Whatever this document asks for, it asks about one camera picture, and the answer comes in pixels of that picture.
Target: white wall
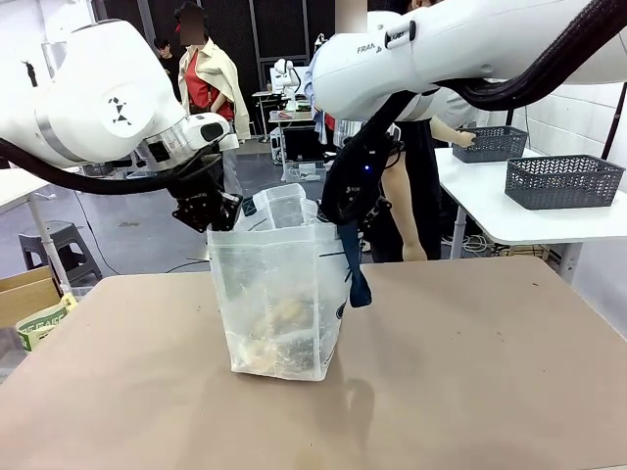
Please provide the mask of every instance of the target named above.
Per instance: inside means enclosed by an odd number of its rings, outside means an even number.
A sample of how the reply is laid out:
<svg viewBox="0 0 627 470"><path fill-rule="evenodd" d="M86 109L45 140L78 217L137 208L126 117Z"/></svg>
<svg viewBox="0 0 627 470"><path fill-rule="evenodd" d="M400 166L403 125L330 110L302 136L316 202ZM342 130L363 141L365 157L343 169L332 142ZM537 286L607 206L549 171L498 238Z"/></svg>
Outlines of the white wall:
<svg viewBox="0 0 627 470"><path fill-rule="evenodd" d="M599 157L615 114L622 83L564 85L551 96L529 106L531 146L547 155L590 154ZM490 123L502 124L503 114ZM526 129L524 110L513 125ZM627 167L627 116L620 122L609 160ZM621 189L627 191L627 175ZM586 243L573 287L627 337L627 241Z"/></svg>
<svg viewBox="0 0 627 470"><path fill-rule="evenodd" d="M74 29L91 24L91 18L87 0L0 3L0 89L6 93L31 87L22 61L29 61L35 67L40 85L49 82L41 43L64 41Z"/></svg>

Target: brown table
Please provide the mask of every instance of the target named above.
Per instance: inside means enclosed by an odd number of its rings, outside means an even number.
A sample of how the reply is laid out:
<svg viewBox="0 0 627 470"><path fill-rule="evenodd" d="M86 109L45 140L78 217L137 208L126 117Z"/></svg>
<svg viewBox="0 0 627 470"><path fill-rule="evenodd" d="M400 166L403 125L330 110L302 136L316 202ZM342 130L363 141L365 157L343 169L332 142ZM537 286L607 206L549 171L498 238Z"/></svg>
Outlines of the brown table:
<svg viewBox="0 0 627 470"><path fill-rule="evenodd" d="M627 346L540 261L365 273L319 384L229 371L210 274L106 279L0 387L0 468L627 463Z"/></svg>

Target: cream coat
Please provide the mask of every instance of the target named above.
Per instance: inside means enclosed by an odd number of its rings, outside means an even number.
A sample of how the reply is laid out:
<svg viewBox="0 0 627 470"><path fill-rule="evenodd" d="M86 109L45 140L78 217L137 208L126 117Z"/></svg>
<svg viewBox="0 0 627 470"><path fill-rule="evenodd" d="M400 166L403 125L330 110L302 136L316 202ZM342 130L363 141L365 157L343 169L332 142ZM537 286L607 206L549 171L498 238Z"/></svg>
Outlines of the cream coat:
<svg viewBox="0 0 627 470"><path fill-rule="evenodd" d="M185 83L185 72L194 57L198 46L190 46L180 60L180 71L178 73L178 87L183 100L183 108L189 113L189 94L187 93L187 83ZM251 138L250 118L244 97L239 89L237 67L229 59L224 51L217 47L211 39L205 47L200 49L198 60L196 61L196 74L203 81L217 88L228 101L234 105L235 133L239 140Z"/></svg>

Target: black basket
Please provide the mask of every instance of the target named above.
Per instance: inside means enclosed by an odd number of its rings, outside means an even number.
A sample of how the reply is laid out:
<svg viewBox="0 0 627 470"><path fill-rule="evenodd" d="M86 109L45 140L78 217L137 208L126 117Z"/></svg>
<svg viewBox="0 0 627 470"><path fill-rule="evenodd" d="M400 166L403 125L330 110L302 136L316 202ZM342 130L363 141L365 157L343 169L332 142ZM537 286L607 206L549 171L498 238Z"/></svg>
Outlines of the black basket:
<svg viewBox="0 0 627 470"><path fill-rule="evenodd" d="M459 145L453 145L453 155L465 164L505 162L508 159L522 157L527 144L527 132L509 125L478 127L463 131L477 135L472 147L463 149Z"/></svg>
<svg viewBox="0 0 627 470"><path fill-rule="evenodd" d="M625 168L589 155L512 159L506 194L526 209L611 206Z"/></svg>

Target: white plastic bag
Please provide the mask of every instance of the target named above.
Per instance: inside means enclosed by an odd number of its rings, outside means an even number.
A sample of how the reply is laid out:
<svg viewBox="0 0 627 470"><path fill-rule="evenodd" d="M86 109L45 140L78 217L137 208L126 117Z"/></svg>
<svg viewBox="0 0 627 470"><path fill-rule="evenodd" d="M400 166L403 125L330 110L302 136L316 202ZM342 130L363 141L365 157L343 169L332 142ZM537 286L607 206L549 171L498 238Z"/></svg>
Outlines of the white plastic bag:
<svg viewBox="0 0 627 470"><path fill-rule="evenodd" d="M299 184L262 191L257 212L210 232L231 370L287 380L326 376L350 290L337 229Z"/></svg>

